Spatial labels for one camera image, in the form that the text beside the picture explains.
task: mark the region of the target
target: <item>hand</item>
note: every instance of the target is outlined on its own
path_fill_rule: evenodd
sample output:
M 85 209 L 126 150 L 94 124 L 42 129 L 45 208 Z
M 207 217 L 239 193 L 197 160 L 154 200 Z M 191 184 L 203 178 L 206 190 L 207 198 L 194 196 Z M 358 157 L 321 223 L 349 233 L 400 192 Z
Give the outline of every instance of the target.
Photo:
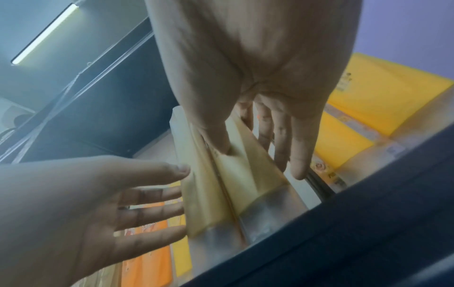
M 166 163 L 90 157 L 0 168 L 0 278 L 5 286 L 70 286 L 91 273 L 182 239 L 184 226 L 114 237 L 183 214 L 181 203 L 122 206 L 181 197 L 169 184 L 190 172 Z
M 275 162 L 303 179 L 323 107 L 347 65 L 361 0 L 146 0 L 172 90 L 222 153 L 234 106 Z

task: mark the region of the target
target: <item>ceiling light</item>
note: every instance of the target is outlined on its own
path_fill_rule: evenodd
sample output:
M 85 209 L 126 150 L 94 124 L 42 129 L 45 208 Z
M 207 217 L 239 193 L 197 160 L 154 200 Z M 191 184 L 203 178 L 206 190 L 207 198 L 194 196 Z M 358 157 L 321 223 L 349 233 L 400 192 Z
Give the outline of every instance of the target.
M 30 44 L 28 44 L 22 52 L 19 53 L 12 61 L 14 65 L 19 64 L 31 51 L 33 51 L 47 36 L 50 35 L 69 15 L 77 10 L 77 5 L 69 5 L 38 37 L 36 37 Z

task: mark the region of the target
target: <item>tube light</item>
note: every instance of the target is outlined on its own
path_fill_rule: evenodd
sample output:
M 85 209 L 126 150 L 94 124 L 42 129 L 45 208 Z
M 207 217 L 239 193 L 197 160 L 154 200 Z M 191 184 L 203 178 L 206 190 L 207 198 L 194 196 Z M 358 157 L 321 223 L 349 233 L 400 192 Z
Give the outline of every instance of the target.
M 69 5 L 44 31 L 42 31 L 38 37 L 36 37 L 30 44 L 28 44 L 22 52 L 19 53 L 11 63 L 13 65 L 19 64 L 31 51 L 33 51 L 47 36 L 50 35 L 69 15 L 77 10 L 76 4 Z

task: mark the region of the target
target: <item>orange fabric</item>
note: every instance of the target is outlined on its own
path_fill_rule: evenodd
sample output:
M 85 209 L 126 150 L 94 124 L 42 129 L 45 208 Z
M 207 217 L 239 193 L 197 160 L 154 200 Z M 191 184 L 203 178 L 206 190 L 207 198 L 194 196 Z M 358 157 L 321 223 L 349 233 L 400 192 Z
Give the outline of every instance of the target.
M 146 205 L 145 208 L 162 205 L 164 205 L 163 202 L 154 203 Z M 126 236 L 164 228 L 167 228 L 166 220 L 127 230 Z M 165 287 L 172 283 L 172 279 L 172 259 L 169 246 L 123 262 L 122 287 Z

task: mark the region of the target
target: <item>wall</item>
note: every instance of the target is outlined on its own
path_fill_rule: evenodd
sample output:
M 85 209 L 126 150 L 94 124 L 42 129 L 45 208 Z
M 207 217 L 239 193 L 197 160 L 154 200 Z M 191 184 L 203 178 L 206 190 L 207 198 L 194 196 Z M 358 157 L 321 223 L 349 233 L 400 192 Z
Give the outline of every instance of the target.
M 355 51 L 454 79 L 454 1 L 364 0 Z
M 87 62 L 147 17 L 143 0 L 86 0 L 20 65 L 10 61 L 69 4 L 14 0 L 0 4 L 0 96 L 40 110 Z

